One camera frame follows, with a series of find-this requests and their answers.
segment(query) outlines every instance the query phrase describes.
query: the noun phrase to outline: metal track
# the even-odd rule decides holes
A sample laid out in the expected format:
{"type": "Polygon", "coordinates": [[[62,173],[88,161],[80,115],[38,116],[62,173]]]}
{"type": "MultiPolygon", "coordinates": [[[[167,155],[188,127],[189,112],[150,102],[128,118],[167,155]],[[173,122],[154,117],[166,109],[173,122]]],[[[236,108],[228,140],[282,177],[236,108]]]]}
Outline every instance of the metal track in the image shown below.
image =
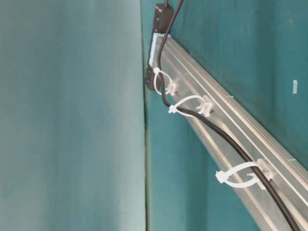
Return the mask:
{"type": "MultiPolygon", "coordinates": [[[[161,40],[157,40],[155,56],[161,40]]],[[[253,160],[261,158],[265,161],[274,174],[271,183],[302,230],[308,231],[308,172],[172,38],[168,38],[165,44],[161,63],[163,71],[177,84],[175,101],[189,95],[207,95],[215,102],[209,119],[236,140],[253,160]]],[[[183,106],[195,110],[199,104],[197,100],[191,100],[183,106]]],[[[201,121],[187,119],[221,170],[226,171],[243,162],[221,137],[201,121]]],[[[251,170],[245,169],[231,180],[247,181],[251,179],[247,173],[251,170]]],[[[262,230],[290,230],[267,191],[261,190],[258,185],[235,191],[262,230]]]]}

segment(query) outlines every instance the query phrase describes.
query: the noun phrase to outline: teal wall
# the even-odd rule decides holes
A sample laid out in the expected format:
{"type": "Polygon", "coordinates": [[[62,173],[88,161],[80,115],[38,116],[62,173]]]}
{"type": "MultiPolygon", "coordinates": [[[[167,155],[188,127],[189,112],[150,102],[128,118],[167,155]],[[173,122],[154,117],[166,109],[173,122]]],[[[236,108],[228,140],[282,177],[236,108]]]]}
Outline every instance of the teal wall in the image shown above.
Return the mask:
{"type": "Polygon", "coordinates": [[[0,229],[144,230],[139,1],[4,0],[0,51],[0,229]]]}
{"type": "Polygon", "coordinates": [[[138,0],[64,1],[58,229],[143,231],[138,0]]]}
{"type": "Polygon", "coordinates": [[[0,230],[55,230],[62,10],[0,6],[0,230]]]}
{"type": "MultiPolygon", "coordinates": [[[[182,38],[180,34],[184,17],[195,18],[196,24],[185,26],[196,27],[196,31],[203,31],[199,23],[206,24],[208,20],[201,10],[198,15],[191,15],[194,12],[188,12],[187,4],[193,7],[192,0],[185,2],[172,35],[193,43],[196,38],[189,34],[182,38]]],[[[147,62],[156,3],[155,0],[141,1],[144,63],[147,62]]],[[[215,178],[218,167],[186,119],[167,111],[161,97],[146,89],[149,231],[258,231],[233,189],[221,185],[215,178]]]]}
{"type": "MultiPolygon", "coordinates": [[[[178,1],[170,2],[175,6],[178,1]]],[[[307,7],[306,0],[186,0],[172,30],[173,37],[306,168],[307,7]]]]}

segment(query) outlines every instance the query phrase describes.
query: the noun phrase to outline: cable clip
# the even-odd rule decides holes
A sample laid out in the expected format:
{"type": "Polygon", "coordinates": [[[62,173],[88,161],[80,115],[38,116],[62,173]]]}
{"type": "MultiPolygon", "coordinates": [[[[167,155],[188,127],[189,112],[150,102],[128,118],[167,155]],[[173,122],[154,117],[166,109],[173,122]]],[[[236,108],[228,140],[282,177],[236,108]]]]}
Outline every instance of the cable clip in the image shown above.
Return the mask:
{"type": "Polygon", "coordinates": [[[213,109],[213,102],[209,99],[208,96],[204,95],[203,97],[199,96],[199,95],[191,95],[191,96],[188,96],[182,100],[180,100],[179,102],[177,102],[175,105],[171,105],[169,107],[169,113],[179,113],[183,116],[188,116],[188,117],[193,117],[192,115],[189,115],[189,114],[186,114],[186,113],[183,113],[181,111],[179,111],[177,109],[178,106],[180,106],[182,103],[188,101],[188,100],[191,100],[191,99],[200,99],[201,100],[201,104],[200,106],[196,107],[197,110],[199,110],[199,114],[204,114],[205,117],[209,117],[210,116],[210,112],[212,111],[213,109]]]}
{"type": "Polygon", "coordinates": [[[257,183],[259,181],[258,177],[254,176],[251,180],[243,182],[243,183],[233,183],[228,181],[229,177],[231,175],[233,175],[234,173],[243,170],[247,167],[259,167],[260,165],[256,162],[246,162],[246,163],[242,163],[238,166],[235,166],[234,168],[231,168],[230,170],[224,172],[224,171],[219,171],[216,172],[216,178],[218,179],[218,181],[222,184],[222,183],[226,183],[234,188],[247,188],[249,186],[254,185],[255,183],[257,183]]]}
{"type": "Polygon", "coordinates": [[[168,77],[169,79],[169,84],[168,84],[168,87],[166,87],[165,91],[166,91],[166,95],[168,95],[170,93],[170,95],[174,96],[175,94],[175,89],[176,89],[176,84],[175,82],[170,78],[170,76],[166,73],[166,72],[163,72],[161,71],[158,67],[155,67],[153,69],[153,72],[155,73],[155,76],[154,76],[154,88],[155,88],[155,91],[157,92],[157,94],[159,95],[162,95],[162,93],[160,93],[156,87],[156,81],[157,81],[157,76],[159,73],[165,75],[168,77]]]}
{"type": "Polygon", "coordinates": [[[196,107],[199,111],[199,114],[203,114],[205,117],[209,117],[211,111],[213,110],[214,102],[207,96],[203,96],[203,102],[200,106],[196,107]]]}

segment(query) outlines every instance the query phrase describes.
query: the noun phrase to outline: white tape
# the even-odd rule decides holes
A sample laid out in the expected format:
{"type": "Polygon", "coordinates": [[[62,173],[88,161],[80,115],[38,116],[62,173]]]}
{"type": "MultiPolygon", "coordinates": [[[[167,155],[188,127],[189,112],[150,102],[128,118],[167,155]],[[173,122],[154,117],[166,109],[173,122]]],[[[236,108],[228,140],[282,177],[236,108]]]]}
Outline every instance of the white tape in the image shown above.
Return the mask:
{"type": "Polygon", "coordinates": [[[297,80],[296,79],[293,80],[293,94],[297,94],[297,85],[298,85],[297,80]]]}

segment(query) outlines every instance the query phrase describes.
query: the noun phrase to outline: power cord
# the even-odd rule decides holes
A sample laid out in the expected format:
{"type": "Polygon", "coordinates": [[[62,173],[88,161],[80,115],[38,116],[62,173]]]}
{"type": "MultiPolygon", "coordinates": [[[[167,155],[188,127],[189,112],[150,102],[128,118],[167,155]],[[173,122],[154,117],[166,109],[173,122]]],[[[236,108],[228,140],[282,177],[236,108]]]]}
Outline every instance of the power cord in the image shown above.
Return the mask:
{"type": "MultiPolygon", "coordinates": [[[[183,0],[180,0],[177,6],[177,9],[171,19],[171,22],[167,28],[167,31],[164,35],[164,38],[162,40],[162,43],[160,44],[159,47],[159,51],[158,51],[158,55],[157,55],[157,66],[160,70],[162,70],[161,68],[161,56],[162,56],[162,51],[164,48],[164,45],[166,43],[168,34],[171,31],[172,25],[182,7],[183,4],[183,0]]],[[[168,102],[167,98],[166,98],[166,90],[165,90],[165,82],[164,82],[164,77],[163,75],[160,73],[159,74],[160,79],[161,79],[161,92],[162,92],[162,99],[164,104],[167,107],[171,106],[171,103],[168,102]]],[[[186,108],[182,108],[182,107],[177,107],[177,109],[183,113],[192,115],[198,119],[200,119],[203,123],[205,123],[209,128],[211,128],[213,131],[215,131],[219,136],[221,136],[226,142],[228,142],[228,144],[231,145],[231,147],[241,156],[241,158],[246,161],[246,162],[252,162],[252,159],[248,156],[248,154],[236,143],[235,140],[233,140],[225,131],[223,131],[221,128],[219,128],[218,126],[216,126],[214,123],[212,123],[210,120],[208,120],[207,118],[205,118],[203,115],[186,109],[186,108]]],[[[287,208],[287,206],[284,204],[284,202],[282,201],[281,197],[278,195],[278,193],[276,192],[276,190],[274,189],[274,187],[270,184],[270,182],[267,180],[267,178],[265,177],[265,175],[263,174],[263,172],[258,168],[258,167],[251,167],[251,169],[253,170],[253,172],[255,173],[255,175],[259,178],[259,180],[262,182],[262,184],[264,185],[264,187],[267,189],[267,191],[270,193],[271,197],[274,199],[276,205],[278,206],[278,208],[281,210],[283,216],[285,217],[286,221],[288,222],[290,228],[292,231],[300,231],[300,228],[297,224],[297,222],[295,221],[295,219],[293,218],[291,212],[289,211],[289,209],[287,208]]]]}

